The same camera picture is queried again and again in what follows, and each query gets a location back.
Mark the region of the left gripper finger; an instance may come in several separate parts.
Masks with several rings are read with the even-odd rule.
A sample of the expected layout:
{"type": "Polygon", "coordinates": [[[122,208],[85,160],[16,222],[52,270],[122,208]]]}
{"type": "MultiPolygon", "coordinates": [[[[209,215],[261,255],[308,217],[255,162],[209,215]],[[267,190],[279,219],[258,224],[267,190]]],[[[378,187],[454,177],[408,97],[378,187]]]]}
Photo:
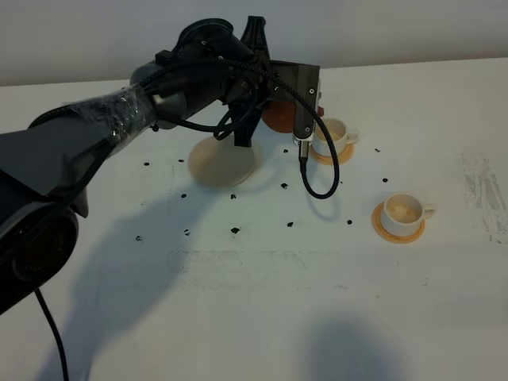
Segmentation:
{"type": "Polygon", "coordinates": [[[236,128],[233,130],[233,135],[234,145],[237,147],[252,146],[252,136],[263,113],[262,109],[254,108],[243,121],[240,121],[247,108],[247,106],[241,105],[233,107],[233,123],[236,125],[236,128]]]}
{"type": "Polygon", "coordinates": [[[266,20],[259,16],[249,16],[241,42],[249,48],[258,62],[269,63],[270,54],[265,35],[266,20]]]}

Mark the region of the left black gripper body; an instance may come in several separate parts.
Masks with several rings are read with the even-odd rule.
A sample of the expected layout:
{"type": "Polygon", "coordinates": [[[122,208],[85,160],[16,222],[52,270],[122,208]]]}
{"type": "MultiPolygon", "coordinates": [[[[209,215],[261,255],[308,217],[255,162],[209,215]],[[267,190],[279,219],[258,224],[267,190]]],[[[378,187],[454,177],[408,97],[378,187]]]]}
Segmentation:
{"type": "Polygon", "coordinates": [[[156,129],[177,125],[195,131],[233,131],[233,107],[247,106],[243,121],[267,101],[270,62],[258,62],[254,53],[223,19],[205,19],[186,27],[171,50],[156,53],[163,74],[154,82],[156,129]],[[200,125],[190,116],[220,101],[228,110],[216,125],[200,125]]]}

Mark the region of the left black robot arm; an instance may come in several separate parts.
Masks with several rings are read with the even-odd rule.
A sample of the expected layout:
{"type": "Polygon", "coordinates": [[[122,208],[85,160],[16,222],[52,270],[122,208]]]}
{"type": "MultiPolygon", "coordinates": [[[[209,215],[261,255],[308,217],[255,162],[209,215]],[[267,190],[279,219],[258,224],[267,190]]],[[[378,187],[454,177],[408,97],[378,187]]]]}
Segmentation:
{"type": "Polygon", "coordinates": [[[87,185],[146,129],[182,126],[247,148],[267,101],[265,20],[244,33],[197,21],[175,47],[137,68],[129,85],[73,102],[1,136],[1,308],[8,310],[70,258],[88,214],[87,185]]]}

